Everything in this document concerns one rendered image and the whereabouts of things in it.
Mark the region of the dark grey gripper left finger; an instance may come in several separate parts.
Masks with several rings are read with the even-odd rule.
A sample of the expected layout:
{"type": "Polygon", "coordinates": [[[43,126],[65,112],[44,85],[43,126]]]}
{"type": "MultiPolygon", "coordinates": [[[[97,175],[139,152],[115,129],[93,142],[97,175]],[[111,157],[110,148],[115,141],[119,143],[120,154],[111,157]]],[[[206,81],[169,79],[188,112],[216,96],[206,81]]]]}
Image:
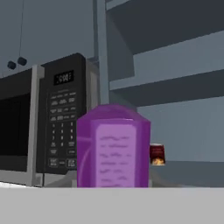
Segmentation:
{"type": "Polygon", "coordinates": [[[66,175],[48,174],[44,187],[76,187],[77,171],[69,171],[66,175]]]}

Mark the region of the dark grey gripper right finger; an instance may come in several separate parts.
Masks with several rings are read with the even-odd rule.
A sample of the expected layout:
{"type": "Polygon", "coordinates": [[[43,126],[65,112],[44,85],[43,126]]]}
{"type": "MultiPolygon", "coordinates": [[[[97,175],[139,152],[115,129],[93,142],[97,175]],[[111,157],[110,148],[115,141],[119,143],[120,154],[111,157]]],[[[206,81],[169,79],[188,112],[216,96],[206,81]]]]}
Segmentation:
{"type": "Polygon", "coordinates": [[[157,170],[150,171],[150,180],[156,187],[181,187],[181,184],[169,180],[162,172],[157,170]]]}

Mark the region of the purple cereal box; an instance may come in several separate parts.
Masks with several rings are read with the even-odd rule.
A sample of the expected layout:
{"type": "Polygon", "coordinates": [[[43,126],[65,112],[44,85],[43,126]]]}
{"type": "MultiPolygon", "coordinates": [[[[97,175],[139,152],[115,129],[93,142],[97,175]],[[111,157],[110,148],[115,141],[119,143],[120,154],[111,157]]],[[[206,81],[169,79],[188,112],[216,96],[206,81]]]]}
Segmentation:
{"type": "Polygon", "coordinates": [[[147,187],[151,122],[121,105],[100,105],[77,121],[78,187],[147,187]]]}

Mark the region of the grey cabinet shelf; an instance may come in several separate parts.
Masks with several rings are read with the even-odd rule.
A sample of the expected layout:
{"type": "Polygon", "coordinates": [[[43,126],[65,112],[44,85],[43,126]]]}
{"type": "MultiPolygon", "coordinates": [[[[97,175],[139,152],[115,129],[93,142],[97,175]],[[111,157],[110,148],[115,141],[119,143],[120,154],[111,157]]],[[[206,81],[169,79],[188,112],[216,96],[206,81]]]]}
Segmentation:
{"type": "Polygon", "coordinates": [[[224,96],[224,69],[141,85],[115,87],[111,92],[135,107],[224,96]]]}
{"type": "Polygon", "coordinates": [[[134,54],[224,31],[224,0],[111,0],[106,9],[134,54]]]}

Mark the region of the grey cabinet door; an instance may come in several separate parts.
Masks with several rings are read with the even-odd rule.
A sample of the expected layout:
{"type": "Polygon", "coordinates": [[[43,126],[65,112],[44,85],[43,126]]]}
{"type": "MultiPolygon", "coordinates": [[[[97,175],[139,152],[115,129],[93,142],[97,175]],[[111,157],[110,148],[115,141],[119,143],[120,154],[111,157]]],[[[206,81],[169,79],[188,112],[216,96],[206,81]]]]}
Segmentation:
{"type": "Polygon", "coordinates": [[[72,53],[95,56],[94,0],[24,0],[25,68],[72,53]]]}
{"type": "Polygon", "coordinates": [[[19,55],[23,0],[0,0],[0,78],[17,71],[7,67],[19,55]]]}

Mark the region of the red can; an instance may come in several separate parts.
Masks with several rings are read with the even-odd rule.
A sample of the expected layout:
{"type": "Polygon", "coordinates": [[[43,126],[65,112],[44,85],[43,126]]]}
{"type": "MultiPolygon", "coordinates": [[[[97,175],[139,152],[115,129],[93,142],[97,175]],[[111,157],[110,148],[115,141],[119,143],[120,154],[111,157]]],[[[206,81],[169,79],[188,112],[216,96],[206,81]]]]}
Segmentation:
{"type": "Polygon", "coordinates": [[[159,143],[150,145],[150,164],[165,165],[165,147],[159,143]]]}

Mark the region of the black and silver microwave oven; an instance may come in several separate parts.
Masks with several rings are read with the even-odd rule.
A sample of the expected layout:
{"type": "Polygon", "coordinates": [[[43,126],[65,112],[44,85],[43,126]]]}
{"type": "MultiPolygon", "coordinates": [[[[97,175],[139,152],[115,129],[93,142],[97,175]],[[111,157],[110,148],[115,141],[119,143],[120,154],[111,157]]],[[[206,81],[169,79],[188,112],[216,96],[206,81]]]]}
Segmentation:
{"type": "MultiPolygon", "coordinates": [[[[99,103],[98,69],[79,53],[40,65],[36,184],[77,171],[76,121],[99,103]]],[[[0,79],[0,185],[28,186],[32,68],[0,79]]]]}

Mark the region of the open grey wall cabinet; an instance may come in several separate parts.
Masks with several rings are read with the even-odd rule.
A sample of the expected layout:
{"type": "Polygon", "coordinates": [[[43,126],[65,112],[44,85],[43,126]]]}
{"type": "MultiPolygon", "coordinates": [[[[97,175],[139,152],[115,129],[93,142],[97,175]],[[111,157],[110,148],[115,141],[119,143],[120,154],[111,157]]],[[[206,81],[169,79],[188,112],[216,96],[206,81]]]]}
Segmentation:
{"type": "Polygon", "coordinates": [[[133,54],[109,17],[106,3],[94,0],[101,103],[118,103],[151,122],[151,140],[165,147],[162,172],[181,186],[224,187],[224,96],[135,107],[113,88],[166,81],[224,69],[224,31],[133,54]]]}

